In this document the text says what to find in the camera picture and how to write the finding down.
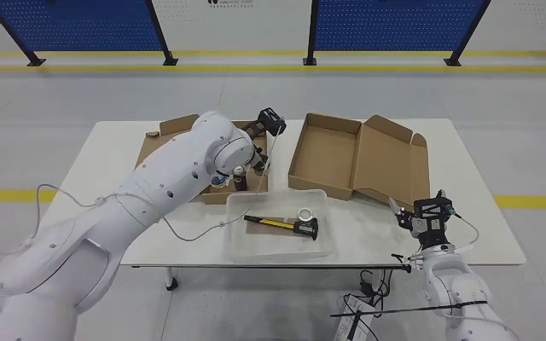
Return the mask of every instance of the can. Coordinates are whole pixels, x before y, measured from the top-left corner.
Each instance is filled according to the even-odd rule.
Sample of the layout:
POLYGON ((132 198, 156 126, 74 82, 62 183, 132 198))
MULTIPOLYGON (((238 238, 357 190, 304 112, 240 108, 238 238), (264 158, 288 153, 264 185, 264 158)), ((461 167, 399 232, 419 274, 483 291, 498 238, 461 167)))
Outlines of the can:
POLYGON ((243 166, 236 166, 233 170, 233 183, 238 191, 247 190, 247 171, 243 166))
POLYGON ((212 177, 211 186, 213 188, 222 188, 226 186, 226 182, 229 178, 227 176, 216 175, 212 177))

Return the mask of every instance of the plastic container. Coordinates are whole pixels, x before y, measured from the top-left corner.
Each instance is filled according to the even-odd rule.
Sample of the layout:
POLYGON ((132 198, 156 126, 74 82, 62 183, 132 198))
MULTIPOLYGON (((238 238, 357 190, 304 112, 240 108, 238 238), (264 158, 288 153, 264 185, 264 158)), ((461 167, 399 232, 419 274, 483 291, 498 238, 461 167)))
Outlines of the plastic container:
POLYGON ((225 253, 233 263, 301 263, 333 253, 326 193, 321 189, 231 194, 226 203, 227 221, 245 213, 250 205, 247 215, 284 222, 297 219, 300 208, 310 209, 318 220, 317 240, 241 218, 227 226, 225 253))

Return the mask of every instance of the cardboard box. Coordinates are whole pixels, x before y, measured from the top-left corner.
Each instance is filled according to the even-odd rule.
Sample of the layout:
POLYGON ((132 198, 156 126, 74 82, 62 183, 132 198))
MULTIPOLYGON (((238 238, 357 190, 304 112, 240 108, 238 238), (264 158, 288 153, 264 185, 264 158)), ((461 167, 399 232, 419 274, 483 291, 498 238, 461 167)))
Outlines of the cardboard box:
MULTIPOLYGON (((181 118, 171 119, 160 123, 160 130, 153 131, 146 134, 142 147, 136 160, 135 168, 137 168, 145 158, 147 158, 153 151, 163 146, 170 141, 174 136, 183 134, 191 130, 191 126, 195 120, 199 118, 199 115, 189 115, 181 118)), ((251 121, 235 121, 234 126, 241 129, 251 121)), ((267 150, 267 137, 265 134, 259 135, 254 139, 254 144, 267 150)), ((258 183, 260 176, 254 174, 253 170, 247 173, 247 191, 255 192, 258 189, 258 183)), ((260 192, 267 192, 267 176, 262 181, 260 192)), ((228 195, 232 193, 239 193, 235 190, 233 181, 229 182, 229 185, 223 188, 208 187, 200 196, 207 205, 225 205, 228 195)))
POLYGON ((358 191, 413 210, 430 197, 427 141, 375 115, 365 123, 308 113, 288 171, 288 186, 323 189, 348 200, 358 191))

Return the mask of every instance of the white cable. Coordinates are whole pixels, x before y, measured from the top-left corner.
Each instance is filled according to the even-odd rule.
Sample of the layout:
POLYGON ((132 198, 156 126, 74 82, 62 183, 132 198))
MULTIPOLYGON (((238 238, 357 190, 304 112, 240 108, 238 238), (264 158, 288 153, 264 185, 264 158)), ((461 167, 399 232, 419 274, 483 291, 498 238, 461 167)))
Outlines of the white cable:
POLYGON ((473 243, 475 243, 478 239, 479 239, 479 231, 476 227, 474 227, 473 224, 469 223, 465 218, 461 217, 461 216, 456 216, 458 217, 459 219, 463 220, 468 226, 470 226, 471 228, 474 229, 474 231, 476 231, 476 238, 474 238, 470 243, 468 243, 469 245, 472 245, 473 243))
POLYGON ((467 221, 467 219, 461 217, 461 216, 460 216, 459 214, 457 214, 456 212, 453 211, 452 214, 453 214, 455 217, 458 217, 459 219, 463 220, 468 226, 470 226, 471 228, 473 228, 473 230, 476 232, 476 237, 474 237, 474 239, 473 239, 470 243, 468 243, 468 244, 466 244, 466 245, 464 245, 464 246, 459 246, 459 247, 457 247, 457 248, 455 249, 455 251, 457 251, 457 250, 458 250, 458 251, 462 251, 462 250, 467 249, 467 248, 469 248, 469 247, 471 248, 471 245, 472 245, 473 243, 475 243, 476 241, 478 241, 478 239, 479 239, 479 231, 478 231, 478 229, 477 229, 473 224, 471 224, 469 221, 467 221))
MULTIPOLYGON (((275 147, 275 143, 276 143, 276 139, 279 137, 279 133, 281 132, 281 128, 282 127, 279 127, 279 130, 276 132, 276 136, 275 136, 275 139, 273 140, 273 143, 271 144, 271 150, 270 150, 270 155, 269 155, 269 158, 267 159, 267 161, 265 162, 265 167, 264 167, 264 172, 262 174, 262 176, 260 177, 259 179, 259 182, 258 182, 258 188, 256 189, 256 192, 254 192, 254 195, 258 195, 259 193, 259 190, 261 189, 262 187, 262 182, 264 180, 264 178, 266 177, 266 175, 268 174, 268 170, 269 170, 269 167, 270 167, 270 162, 271 162, 271 155, 273 154, 273 148, 275 147)), ((19 247, 17 248, 17 250, 15 251, 12 251, 12 252, 0 252, 0 256, 9 256, 9 255, 14 255, 15 253, 19 253, 21 252, 23 249, 25 249, 26 247, 30 246, 32 244, 32 240, 34 239, 34 237, 36 237, 36 234, 38 234, 38 228, 40 226, 40 221, 42 220, 42 214, 41 214, 41 209, 40 209, 40 199, 39 199, 39 194, 40 194, 40 189, 43 188, 43 187, 48 187, 48 188, 53 188, 55 190, 57 190, 58 192, 61 192, 63 194, 65 194, 68 198, 70 198, 76 205, 80 206, 80 207, 83 207, 83 208, 91 208, 91 207, 95 207, 97 205, 102 205, 106 202, 106 200, 108 200, 109 198, 112 198, 112 197, 117 197, 117 196, 128 196, 128 197, 132 197, 132 198, 136 198, 136 199, 139 199, 141 200, 142 202, 146 203, 147 205, 151 206, 154 210, 156 210, 160 215, 161 215, 161 219, 163 219, 163 221, 167 224, 167 226, 169 227, 169 229, 171 230, 171 232, 180 240, 183 240, 183 241, 194 241, 194 240, 198 240, 199 238, 201 238, 202 236, 204 236, 205 234, 207 234, 208 232, 212 231, 213 229, 215 228, 222 228, 224 227, 225 225, 229 225, 231 223, 234 223, 236 222, 237 220, 241 219, 242 217, 244 217, 253 207, 254 203, 252 202, 252 204, 250 204, 247 208, 246 211, 244 211, 244 213, 242 213, 240 216, 238 216, 236 219, 233 219, 227 223, 224 223, 224 222, 220 222, 219 224, 217 225, 214 225, 210 228, 208 228, 205 232, 203 232, 202 234, 199 234, 197 237, 195 238, 184 238, 180 235, 178 235, 177 231, 174 230, 174 228, 172 227, 171 223, 169 223, 169 221, 167 220, 167 218, 165 217, 165 215, 163 213, 161 213, 161 211, 158 209, 158 207, 152 203, 151 201, 149 201, 148 199, 145 199, 139 195, 136 195, 136 194, 131 194, 131 193, 113 193, 113 194, 109 194, 107 195, 106 197, 99 197, 97 200, 95 200, 95 202, 93 204, 88 204, 88 205, 85 205, 85 204, 82 204, 80 203, 76 198, 74 198, 69 192, 61 189, 61 188, 58 188, 57 186, 54 186, 54 185, 51 185, 49 183, 41 183, 40 185, 38 185, 36 187, 36 207, 37 207, 37 221, 36 221, 36 227, 34 228, 34 231, 32 232, 32 236, 29 237, 28 239, 26 239, 24 242, 22 242, 19 247)))
POLYGON ((503 326, 505 330, 509 330, 515 336, 515 339, 517 341, 520 341, 520 337, 518 337, 518 334, 516 334, 512 330, 512 328, 508 327, 507 325, 505 325, 504 323, 502 323, 500 321, 483 319, 481 317, 465 317, 465 316, 452 316, 452 315, 441 315, 441 316, 446 317, 446 318, 460 319, 460 320, 476 320, 476 321, 487 321, 487 322, 491 322, 491 323, 496 323, 497 325, 503 326))
POLYGON ((36 226, 34 227, 34 231, 32 232, 32 235, 30 237, 28 237, 25 241, 20 243, 17 250, 12 251, 12 252, 0 252, 1 256, 14 255, 16 253, 19 253, 19 252, 23 251, 28 246, 32 245, 32 241, 34 240, 34 237, 36 237, 36 234, 38 234, 38 228, 40 227, 40 221, 42 220, 42 212, 41 212, 41 208, 40 208, 40 189, 42 189, 43 187, 53 188, 53 189, 57 190, 58 192, 61 192, 61 193, 65 194, 68 198, 70 198, 73 202, 75 202, 80 207, 88 208, 88 207, 93 207, 93 206, 96 205, 96 204, 83 205, 76 198, 74 198, 69 192, 66 192, 66 191, 62 190, 62 189, 58 188, 57 186, 54 186, 54 185, 51 185, 51 184, 48 184, 48 183, 39 184, 36 187, 36 212, 37 212, 36 226))
MULTIPOLYGON (((260 188, 262 187, 262 182, 264 180, 264 178, 267 176, 268 174, 268 170, 270 168, 270 162, 271 162, 271 156, 273 155, 273 148, 275 147, 275 142, 276 142, 276 139, 279 137, 279 133, 281 132, 281 128, 282 127, 279 127, 279 130, 276 132, 276 136, 275 136, 275 139, 273 139, 273 143, 271 144, 271 150, 270 150, 270 155, 269 155, 269 158, 267 159, 267 161, 265 162, 265 167, 264 167, 264 172, 262 173, 262 176, 259 178, 259 182, 258 182, 258 188, 256 188, 256 192, 254 192, 254 195, 258 195, 259 193, 259 190, 260 188)), ((177 237, 178 239, 180 240, 184 240, 184 241, 194 241, 194 240, 198 240, 199 238, 201 238, 202 236, 204 236, 205 234, 207 234, 209 231, 212 231, 213 229, 215 228, 222 228, 224 227, 225 225, 229 225, 231 223, 234 223, 236 222, 237 220, 243 218, 252 208, 253 208, 253 205, 254 205, 254 202, 252 202, 248 208, 240 215, 238 216, 237 218, 233 219, 233 220, 230 220, 226 223, 224 222, 220 222, 219 224, 217 225, 214 225, 212 227, 210 227, 209 229, 207 229, 205 232, 203 232, 202 234, 198 235, 197 237, 195 238, 192 238, 192 239, 185 239, 183 237, 181 237, 180 235, 177 234, 177 231, 174 230, 174 228, 172 228, 171 224, 169 223, 169 221, 165 218, 165 216, 163 216, 163 214, 157 210, 157 208, 154 207, 153 204, 149 203, 160 215, 161 217, 163 218, 163 220, 165 221, 165 223, 167 224, 167 226, 169 227, 169 229, 171 230, 171 232, 175 235, 175 237, 177 237)))

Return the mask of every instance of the blue partition panel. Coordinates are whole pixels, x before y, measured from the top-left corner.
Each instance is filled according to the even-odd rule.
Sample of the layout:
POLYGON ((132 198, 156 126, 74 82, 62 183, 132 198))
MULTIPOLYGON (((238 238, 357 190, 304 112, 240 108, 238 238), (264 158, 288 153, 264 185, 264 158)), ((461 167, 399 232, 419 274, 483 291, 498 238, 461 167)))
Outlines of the blue partition panel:
POLYGON ((0 0, 31 51, 161 50, 145 0, 0 0))
POLYGON ((456 50, 482 0, 321 0, 315 50, 456 50))

